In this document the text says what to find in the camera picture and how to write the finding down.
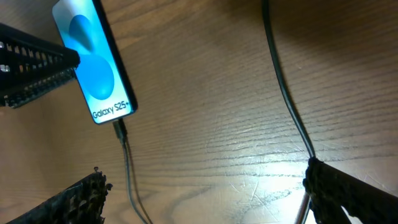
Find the black cable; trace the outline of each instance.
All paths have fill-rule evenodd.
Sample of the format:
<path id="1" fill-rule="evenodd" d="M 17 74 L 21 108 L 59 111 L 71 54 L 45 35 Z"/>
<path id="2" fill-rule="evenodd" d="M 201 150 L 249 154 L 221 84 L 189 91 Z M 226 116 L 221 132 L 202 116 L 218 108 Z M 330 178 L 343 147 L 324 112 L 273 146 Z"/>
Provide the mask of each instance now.
<path id="1" fill-rule="evenodd" d="M 282 92 L 282 96 L 284 97 L 285 104 L 287 106 L 290 115 L 292 116 L 294 124 L 296 125 L 301 135 L 301 138 L 304 141 L 308 154 L 310 155 L 310 157 L 315 157 L 315 150 L 313 148 L 310 136 L 308 135 L 307 130 L 305 129 L 305 126 L 303 124 L 303 121 L 301 120 L 301 117 L 299 115 L 299 112 L 297 111 L 297 108 L 294 105 L 293 99 L 289 92 L 289 88 L 287 87 L 284 75 L 282 73 L 282 68 L 279 63 L 279 57 L 274 42 L 274 35 L 272 34 L 272 29 L 271 29 L 268 0 L 262 0 L 262 20 L 264 21 L 264 28 L 266 30 L 266 36 L 268 41 L 269 52 L 271 53 L 272 63 L 274 64 L 276 77 L 278 79 L 280 91 Z M 296 219 L 298 223 L 305 223 L 308 216 L 308 212 L 310 210 L 309 204 L 310 204 L 310 196 L 307 193 L 305 193 L 302 200 L 302 206 L 300 207 L 300 211 Z"/>
<path id="2" fill-rule="evenodd" d="M 137 216 L 139 219 L 142 221 L 143 224 L 153 224 L 152 220 L 149 218 L 148 213 L 146 212 L 144 205 L 141 202 L 141 198 L 138 194 L 138 189 L 137 189 L 137 182 L 136 182 L 136 174 L 134 172 L 134 165 L 132 164 L 132 156 L 131 156 L 131 148 L 130 144 L 128 142 L 127 138 L 127 129 L 126 126 L 124 125 L 123 119 L 118 119 L 117 121 L 113 122 L 113 128 L 116 132 L 116 135 L 118 139 L 120 140 L 120 143 L 123 147 L 123 154 L 124 154 L 124 164 L 126 168 L 126 184 L 127 184 L 127 196 L 129 197 L 131 207 L 134 209 L 136 212 Z M 132 197 L 131 193 L 131 181 L 130 181 L 130 165 L 129 165 L 129 158 L 131 160 L 131 170 L 132 170 L 132 178 L 133 178 L 133 184 L 134 184 L 134 191 L 136 193 L 137 201 L 141 207 L 141 210 L 144 212 L 145 217 L 147 218 L 148 222 L 145 220 L 145 218 L 141 215 L 139 212 L 136 203 L 134 202 L 134 198 Z"/>

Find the wood grain surface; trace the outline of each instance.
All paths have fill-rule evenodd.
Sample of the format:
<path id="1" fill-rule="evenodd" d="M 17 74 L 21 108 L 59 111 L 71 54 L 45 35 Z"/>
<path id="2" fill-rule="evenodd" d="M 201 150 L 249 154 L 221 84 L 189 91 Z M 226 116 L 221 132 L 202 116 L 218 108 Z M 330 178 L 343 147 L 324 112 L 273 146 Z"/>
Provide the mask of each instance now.
<path id="1" fill-rule="evenodd" d="M 56 0 L 0 0 L 0 22 L 61 44 Z M 154 223 L 293 223 L 308 154 L 282 100 L 260 1 L 103 0 L 137 95 L 125 119 Z M 271 1 L 286 79 L 317 156 L 398 195 L 398 2 Z M 0 108 L 0 222 L 98 166 L 106 223 L 139 223 L 112 124 L 77 82 Z"/>

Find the smartphone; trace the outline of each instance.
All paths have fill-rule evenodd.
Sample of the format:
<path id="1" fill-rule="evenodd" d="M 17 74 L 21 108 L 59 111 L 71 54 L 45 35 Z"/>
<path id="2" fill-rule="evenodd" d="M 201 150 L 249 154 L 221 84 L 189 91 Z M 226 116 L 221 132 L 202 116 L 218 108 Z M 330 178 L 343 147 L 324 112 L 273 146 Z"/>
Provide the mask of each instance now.
<path id="1" fill-rule="evenodd" d="M 66 47 L 76 50 L 76 77 L 96 124 L 137 110 L 126 69 L 100 0 L 60 0 L 52 9 Z"/>

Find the scratch on table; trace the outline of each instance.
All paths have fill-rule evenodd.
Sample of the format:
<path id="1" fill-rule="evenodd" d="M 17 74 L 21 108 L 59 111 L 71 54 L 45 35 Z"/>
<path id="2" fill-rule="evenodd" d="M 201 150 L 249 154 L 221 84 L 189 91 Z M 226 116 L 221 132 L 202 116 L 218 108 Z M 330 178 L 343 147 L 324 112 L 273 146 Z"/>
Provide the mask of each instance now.
<path id="1" fill-rule="evenodd" d="M 237 193 L 241 193 L 240 191 L 238 191 L 238 190 L 236 189 L 236 187 L 235 187 L 231 182 L 229 182 L 229 184 L 231 185 L 231 187 L 232 187 L 233 189 L 235 189 L 235 190 L 237 191 Z"/>
<path id="2" fill-rule="evenodd" d="M 254 198 L 254 196 L 256 194 L 257 188 L 259 187 L 259 182 L 260 182 L 260 180 L 257 180 L 256 187 L 254 188 L 253 194 L 251 195 L 251 199 L 250 199 L 251 202 L 253 201 L 253 198 Z"/>

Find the phone screen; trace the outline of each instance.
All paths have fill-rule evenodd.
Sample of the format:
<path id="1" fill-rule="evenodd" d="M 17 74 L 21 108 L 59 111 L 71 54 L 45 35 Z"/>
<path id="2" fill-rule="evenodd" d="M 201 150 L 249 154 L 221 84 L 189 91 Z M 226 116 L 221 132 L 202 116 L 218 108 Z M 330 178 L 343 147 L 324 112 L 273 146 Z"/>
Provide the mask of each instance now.
<path id="1" fill-rule="evenodd" d="M 79 53 L 76 76 L 94 122 L 133 113 L 93 0 L 61 0 L 52 13 L 65 46 Z"/>

